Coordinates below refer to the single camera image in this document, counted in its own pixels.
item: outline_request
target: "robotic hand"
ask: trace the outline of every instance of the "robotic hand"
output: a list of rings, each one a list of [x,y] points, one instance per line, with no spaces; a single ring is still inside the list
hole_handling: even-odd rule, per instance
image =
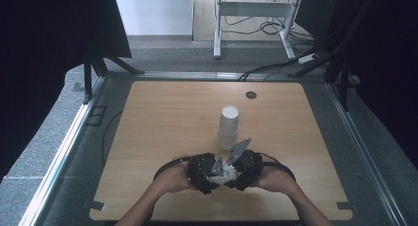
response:
[[[154,179],[166,168],[188,161],[187,177],[204,194],[211,193],[212,189],[219,185],[245,190],[261,175],[264,166],[276,167],[296,180],[292,171],[280,162],[262,162],[261,155],[265,154],[245,150],[250,141],[251,139],[248,138],[231,146],[226,164],[223,163],[222,155],[215,158],[212,153],[183,157],[161,167]]]

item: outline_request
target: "cup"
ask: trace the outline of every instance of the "cup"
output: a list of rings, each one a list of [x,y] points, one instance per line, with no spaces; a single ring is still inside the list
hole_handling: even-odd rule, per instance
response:
[[[240,129],[233,134],[226,134],[218,128],[218,147],[223,150],[229,150],[237,142],[237,137]]]
[[[224,106],[219,129],[225,134],[235,134],[240,129],[240,111],[235,106]]]
[[[240,111],[235,106],[224,106],[218,124],[218,146],[228,150],[237,142],[240,132]]]

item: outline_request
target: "white wall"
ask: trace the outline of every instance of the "white wall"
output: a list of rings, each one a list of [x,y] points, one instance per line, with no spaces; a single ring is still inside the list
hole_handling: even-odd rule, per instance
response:
[[[128,36],[191,35],[191,0],[116,0]]]

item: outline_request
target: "table surface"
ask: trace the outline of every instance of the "table surface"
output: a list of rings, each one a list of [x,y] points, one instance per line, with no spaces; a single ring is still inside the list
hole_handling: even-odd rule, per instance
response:
[[[245,94],[253,91],[251,100]],[[173,157],[206,152],[228,156],[216,145],[222,107],[240,110],[238,141],[275,156],[296,176],[311,201],[329,218],[348,220],[350,209],[304,89],[296,83],[139,81],[132,85],[116,131],[95,201],[95,220],[118,220]],[[219,187],[167,193],[153,220],[297,220],[289,198],[260,188]]]

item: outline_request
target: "forearm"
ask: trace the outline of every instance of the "forearm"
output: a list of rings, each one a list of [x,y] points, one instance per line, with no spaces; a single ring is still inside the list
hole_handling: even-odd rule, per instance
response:
[[[136,203],[127,211],[123,217],[116,223],[117,226],[142,225],[150,213],[153,211],[157,200],[164,193],[158,187],[151,184],[136,201]]]
[[[292,193],[288,196],[307,225],[332,225],[325,215],[323,215],[323,213],[304,194],[299,186],[292,190]]]

